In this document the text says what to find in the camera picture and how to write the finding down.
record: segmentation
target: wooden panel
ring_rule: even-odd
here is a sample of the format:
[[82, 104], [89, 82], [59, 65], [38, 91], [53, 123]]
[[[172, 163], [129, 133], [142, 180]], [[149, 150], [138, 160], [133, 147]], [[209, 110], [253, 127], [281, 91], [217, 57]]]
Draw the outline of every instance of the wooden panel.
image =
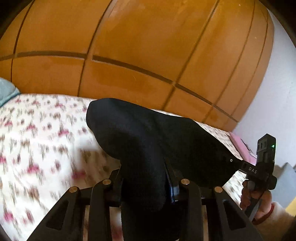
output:
[[68, 51], [86, 53], [110, 0], [35, 0], [17, 43], [17, 53]]
[[183, 90], [175, 89], [164, 111], [201, 122], [210, 109], [208, 103]]
[[15, 17], [0, 39], [0, 57], [13, 54], [18, 31], [30, 5], [31, 3]]
[[176, 80], [217, 0], [118, 0], [102, 22], [94, 55]]
[[221, 0], [179, 84], [215, 103], [239, 60], [253, 0]]
[[231, 118], [228, 118], [228, 121], [226, 122], [226, 124], [222, 127], [222, 130], [224, 131], [233, 131], [234, 128], [236, 127], [237, 122], [234, 121]]
[[262, 2], [260, 2], [259, 0], [255, 0], [255, 2], [259, 5], [262, 13], [263, 13], [263, 16], [265, 18], [265, 21], [267, 22], [267, 16], [268, 16], [268, 11], [267, 11], [267, 8], [264, 6], [264, 4]]
[[112, 97], [160, 109], [170, 90], [171, 85], [149, 75], [112, 64], [87, 61], [79, 96], [94, 99]]
[[267, 22], [258, 2], [255, 4], [254, 18], [250, 34], [240, 61], [217, 106], [231, 114], [245, 93], [256, 70], [265, 41]]
[[222, 129], [223, 126], [228, 121], [228, 116], [223, 114], [221, 111], [217, 110], [216, 108], [213, 108], [205, 120], [205, 124], [210, 125], [215, 128]]
[[11, 77], [11, 61], [12, 59], [0, 61], [0, 77], [9, 81]]
[[269, 63], [273, 42], [274, 42], [274, 24], [271, 20], [270, 15], [268, 14], [267, 35], [266, 35], [265, 44], [263, 47], [263, 51], [261, 54], [258, 67], [256, 69], [254, 77], [250, 82], [250, 85], [245, 95], [243, 96], [236, 110], [232, 114], [233, 118], [238, 121], [243, 117], [244, 113], [246, 112], [253, 98], [255, 97], [257, 90], [260, 87], [260, 84], [263, 80], [263, 77], [265, 75], [265, 72]]
[[16, 58], [12, 82], [22, 93], [77, 96], [83, 60], [53, 56]]

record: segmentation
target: sleeve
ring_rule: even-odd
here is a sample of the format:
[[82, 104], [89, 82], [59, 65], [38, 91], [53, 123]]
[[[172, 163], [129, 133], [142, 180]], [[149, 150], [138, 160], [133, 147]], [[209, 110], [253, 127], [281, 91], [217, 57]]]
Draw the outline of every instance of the sleeve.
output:
[[294, 220], [294, 217], [288, 214], [280, 204], [274, 202], [273, 205], [271, 215], [264, 222], [256, 225], [264, 241], [280, 241]]

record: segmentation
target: black metal frame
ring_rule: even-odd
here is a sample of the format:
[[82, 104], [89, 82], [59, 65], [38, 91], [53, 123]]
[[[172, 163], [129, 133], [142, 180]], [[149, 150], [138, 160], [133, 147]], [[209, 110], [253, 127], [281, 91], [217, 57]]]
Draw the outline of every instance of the black metal frame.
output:
[[[262, 241], [248, 217], [222, 188], [221, 192], [217, 192], [215, 188], [200, 188], [192, 181], [183, 184], [182, 177], [175, 175], [168, 161], [165, 163], [172, 205], [180, 201], [188, 202], [180, 241], [203, 240], [202, 205], [207, 208], [209, 240]], [[101, 181], [93, 188], [70, 188], [40, 222], [28, 241], [82, 240], [86, 205], [90, 205], [88, 240], [111, 241], [109, 207], [120, 206], [123, 182], [118, 169], [111, 173], [109, 184]]]
[[[257, 155], [256, 166], [238, 159], [229, 161], [237, 170], [247, 174], [247, 178], [255, 184], [252, 189], [272, 190], [276, 186], [276, 178], [272, 175], [275, 138], [266, 134], [259, 139]], [[168, 203], [187, 203], [180, 241], [203, 240], [202, 205], [207, 209], [210, 241], [262, 241], [251, 223], [252, 215], [259, 207], [258, 200], [252, 200], [252, 204], [243, 212], [221, 187], [200, 188], [187, 179], [184, 182], [182, 174], [174, 170], [168, 160], [164, 160], [164, 163]], [[82, 241], [86, 205], [90, 205], [88, 241], [112, 241], [109, 207], [121, 205], [123, 183], [118, 169], [111, 173], [107, 182], [101, 181], [93, 188], [80, 190], [71, 187], [40, 222], [28, 241]], [[0, 229], [2, 240], [9, 241], [5, 232], [2, 233]]]

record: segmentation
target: metal bolt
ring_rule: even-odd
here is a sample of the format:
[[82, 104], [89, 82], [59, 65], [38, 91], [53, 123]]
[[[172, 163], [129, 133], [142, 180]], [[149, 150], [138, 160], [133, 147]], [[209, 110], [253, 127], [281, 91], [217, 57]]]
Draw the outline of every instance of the metal bolt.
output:
[[104, 184], [104, 185], [109, 185], [109, 184], [111, 184], [111, 180], [110, 180], [110, 179], [105, 179], [105, 180], [103, 181], [103, 184]]
[[78, 188], [75, 186], [69, 188], [69, 192], [71, 192], [71, 193], [77, 192], [77, 190], [78, 190]]
[[184, 185], [188, 185], [190, 183], [190, 181], [188, 179], [184, 178], [184, 179], [181, 180], [181, 183], [184, 184]]
[[223, 192], [223, 188], [222, 187], [215, 187], [215, 192], [221, 193]]

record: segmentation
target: white wall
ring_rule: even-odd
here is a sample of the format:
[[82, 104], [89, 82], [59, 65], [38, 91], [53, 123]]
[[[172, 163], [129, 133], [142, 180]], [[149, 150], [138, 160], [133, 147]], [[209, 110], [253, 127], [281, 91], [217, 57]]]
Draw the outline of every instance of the white wall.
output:
[[276, 164], [296, 165], [296, 49], [288, 34], [274, 22], [274, 45], [261, 86], [236, 126], [239, 135], [256, 152], [266, 133], [276, 138]]

